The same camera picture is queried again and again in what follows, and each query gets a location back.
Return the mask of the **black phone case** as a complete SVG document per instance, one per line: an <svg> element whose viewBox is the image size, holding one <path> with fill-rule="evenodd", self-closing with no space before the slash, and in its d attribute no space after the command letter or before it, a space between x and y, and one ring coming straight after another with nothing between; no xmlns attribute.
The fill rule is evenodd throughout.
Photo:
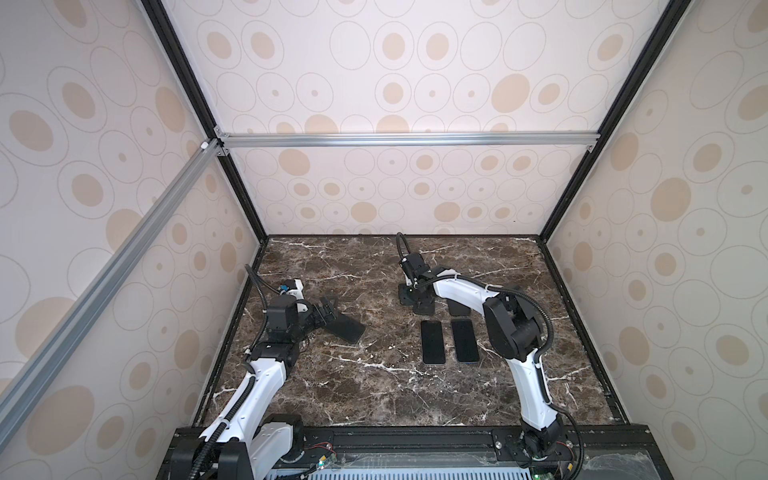
<svg viewBox="0 0 768 480"><path fill-rule="evenodd" d="M435 314L435 299L434 298L422 298L417 300L412 311L414 314L422 316L432 316Z"/></svg>
<svg viewBox="0 0 768 480"><path fill-rule="evenodd" d="M471 309L460 302L447 299L446 304L451 317L469 317Z"/></svg>

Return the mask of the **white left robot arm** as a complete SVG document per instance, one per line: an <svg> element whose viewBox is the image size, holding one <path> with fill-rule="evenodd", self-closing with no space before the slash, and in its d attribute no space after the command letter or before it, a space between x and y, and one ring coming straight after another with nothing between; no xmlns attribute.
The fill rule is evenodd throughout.
<svg viewBox="0 0 768 480"><path fill-rule="evenodd" d="M301 343L345 316L325 297L319 304L294 295L275 297L264 333L247 350L245 375L222 412L198 436L179 437L168 450L162 479L265 479L282 460L304 455L303 422L296 415L264 416L296 365Z"/></svg>

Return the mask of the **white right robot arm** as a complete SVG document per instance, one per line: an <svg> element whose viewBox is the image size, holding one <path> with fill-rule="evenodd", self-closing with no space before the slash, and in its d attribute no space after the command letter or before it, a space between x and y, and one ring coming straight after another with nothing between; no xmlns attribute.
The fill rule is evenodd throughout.
<svg viewBox="0 0 768 480"><path fill-rule="evenodd" d="M527 456L550 455L563 432L544 377L541 358L554 340L551 319L529 295L490 285L453 269L432 268L419 253L401 255L405 282L398 286L404 305L416 308L442 298L464 313L483 316L493 350L507 362L521 407L521 444Z"/></svg>

